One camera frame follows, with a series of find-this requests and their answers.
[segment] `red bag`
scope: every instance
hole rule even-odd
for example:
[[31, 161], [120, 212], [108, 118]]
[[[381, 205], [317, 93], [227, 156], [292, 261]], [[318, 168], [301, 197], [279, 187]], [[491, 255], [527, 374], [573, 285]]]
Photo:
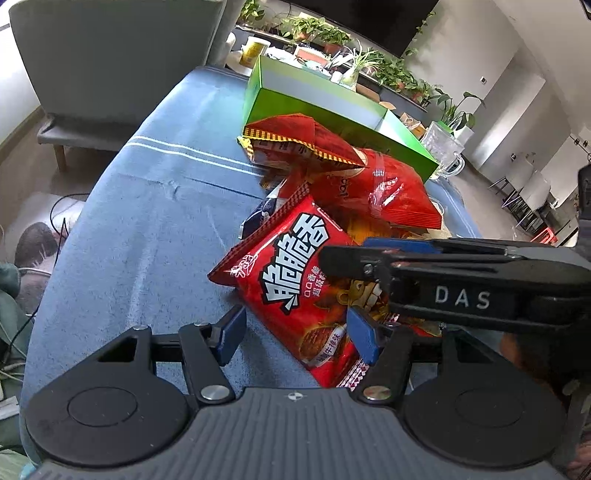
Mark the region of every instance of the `red bag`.
[[346, 335], [347, 306], [318, 267], [325, 245], [354, 245], [313, 201], [307, 185], [271, 219], [234, 247], [208, 275], [236, 285], [247, 305], [322, 387], [334, 387], [357, 360]]
[[257, 165], [289, 170], [298, 164], [314, 171], [365, 167], [351, 145], [301, 113], [251, 122], [242, 135], [251, 140]]
[[[441, 228], [441, 215], [411, 166], [368, 148], [361, 153], [367, 168], [307, 176], [320, 206], [354, 210], [397, 225]], [[302, 171], [294, 170], [280, 197], [288, 197], [303, 179]]]

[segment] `metal screw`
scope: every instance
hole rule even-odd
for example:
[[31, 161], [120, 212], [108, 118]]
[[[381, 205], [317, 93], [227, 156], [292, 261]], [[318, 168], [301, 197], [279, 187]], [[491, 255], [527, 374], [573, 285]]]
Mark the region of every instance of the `metal screw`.
[[208, 385], [201, 389], [201, 396], [206, 400], [223, 400], [230, 394], [230, 389], [223, 385]]
[[392, 391], [383, 385], [373, 385], [363, 391], [363, 396], [372, 401], [387, 400], [392, 396]]
[[304, 396], [305, 395], [301, 394], [300, 392], [292, 392], [287, 394], [287, 398], [289, 398], [291, 401], [301, 400], [302, 398], [304, 398]]

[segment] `gray chair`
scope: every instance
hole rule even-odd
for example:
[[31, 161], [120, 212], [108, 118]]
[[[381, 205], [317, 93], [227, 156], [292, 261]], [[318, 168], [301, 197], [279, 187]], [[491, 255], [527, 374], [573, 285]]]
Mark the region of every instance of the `gray chair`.
[[22, 0], [9, 11], [47, 115], [39, 143], [118, 151], [193, 68], [217, 60], [243, 0]]

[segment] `yellow cup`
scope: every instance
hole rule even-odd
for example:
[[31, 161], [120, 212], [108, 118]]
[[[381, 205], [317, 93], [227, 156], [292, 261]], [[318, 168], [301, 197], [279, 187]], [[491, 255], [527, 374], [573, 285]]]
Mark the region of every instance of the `yellow cup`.
[[257, 58], [263, 55], [270, 45], [270, 42], [262, 38], [248, 37], [246, 45], [242, 46], [240, 65], [249, 69], [254, 68]]

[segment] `cardboard box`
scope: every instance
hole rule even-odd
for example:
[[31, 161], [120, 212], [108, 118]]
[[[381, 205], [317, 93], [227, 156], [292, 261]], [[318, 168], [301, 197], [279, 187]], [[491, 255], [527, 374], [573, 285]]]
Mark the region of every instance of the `cardboard box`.
[[437, 162], [390, 110], [291, 65], [260, 57], [248, 82], [244, 123], [303, 113], [354, 147], [373, 148], [412, 166], [423, 181]]

